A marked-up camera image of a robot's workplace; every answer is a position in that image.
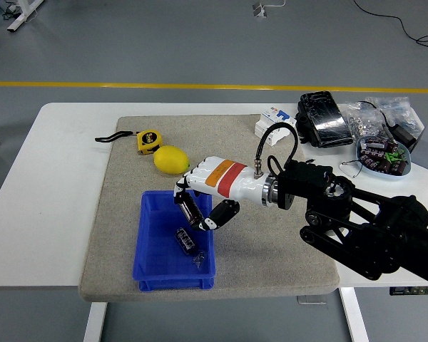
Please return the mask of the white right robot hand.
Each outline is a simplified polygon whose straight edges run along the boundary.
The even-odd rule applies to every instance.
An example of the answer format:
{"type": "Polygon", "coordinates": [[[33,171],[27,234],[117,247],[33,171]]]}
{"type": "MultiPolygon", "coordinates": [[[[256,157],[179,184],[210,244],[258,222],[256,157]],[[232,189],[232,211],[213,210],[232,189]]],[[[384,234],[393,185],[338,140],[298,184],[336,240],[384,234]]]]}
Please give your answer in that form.
{"type": "Polygon", "coordinates": [[[247,165],[212,156],[182,176],[174,187],[174,203],[182,210],[195,231],[215,230],[229,222],[239,211],[240,201],[249,200],[272,206],[271,189],[276,184],[269,172],[260,175],[247,165]],[[193,195],[212,195],[221,202],[204,217],[193,195]]]}

